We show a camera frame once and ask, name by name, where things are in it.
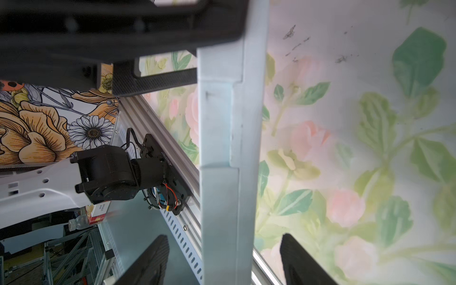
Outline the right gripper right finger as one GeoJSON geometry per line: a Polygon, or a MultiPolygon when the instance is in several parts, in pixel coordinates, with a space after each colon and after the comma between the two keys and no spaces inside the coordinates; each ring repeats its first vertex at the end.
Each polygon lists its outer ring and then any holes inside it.
{"type": "Polygon", "coordinates": [[[289,233],[281,239],[280,255],[287,285],[337,285],[289,233]]]}

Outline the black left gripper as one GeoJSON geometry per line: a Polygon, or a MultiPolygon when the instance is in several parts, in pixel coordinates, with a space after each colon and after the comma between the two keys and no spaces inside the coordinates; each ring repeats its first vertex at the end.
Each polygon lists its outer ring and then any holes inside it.
{"type": "Polygon", "coordinates": [[[196,68],[142,77],[138,60],[238,40],[247,14],[248,1],[2,1],[1,90],[94,89],[102,64],[116,97],[197,84],[196,68]]]}

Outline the light blue case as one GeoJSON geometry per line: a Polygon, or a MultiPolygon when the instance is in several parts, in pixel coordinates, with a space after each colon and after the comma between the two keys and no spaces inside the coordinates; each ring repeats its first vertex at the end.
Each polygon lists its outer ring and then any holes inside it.
{"type": "Polygon", "coordinates": [[[252,279],[269,6],[251,1],[239,40],[197,52],[205,285],[252,279]]]}

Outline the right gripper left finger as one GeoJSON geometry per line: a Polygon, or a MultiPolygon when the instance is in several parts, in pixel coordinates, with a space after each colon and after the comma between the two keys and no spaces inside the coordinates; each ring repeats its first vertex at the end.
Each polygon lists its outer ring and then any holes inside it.
{"type": "Polygon", "coordinates": [[[166,235],[159,235],[115,285],[162,285],[169,257],[166,235]]]}

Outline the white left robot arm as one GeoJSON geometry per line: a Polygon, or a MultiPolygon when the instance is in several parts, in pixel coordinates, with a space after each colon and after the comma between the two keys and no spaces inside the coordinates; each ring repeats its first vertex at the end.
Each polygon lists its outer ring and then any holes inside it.
{"type": "MultiPolygon", "coordinates": [[[[135,64],[149,52],[190,52],[238,40],[247,1],[197,1],[158,7],[151,1],[2,1],[1,77],[64,87],[91,87],[95,68],[114,66],[113,93],[132,97],[197,82],[197,71],[141,77],[135,64]]],[[[1,226],[55,211],[130,200],[179,180],[164,152],[139,159],[101,146],[1,184],[1,226]]]]}

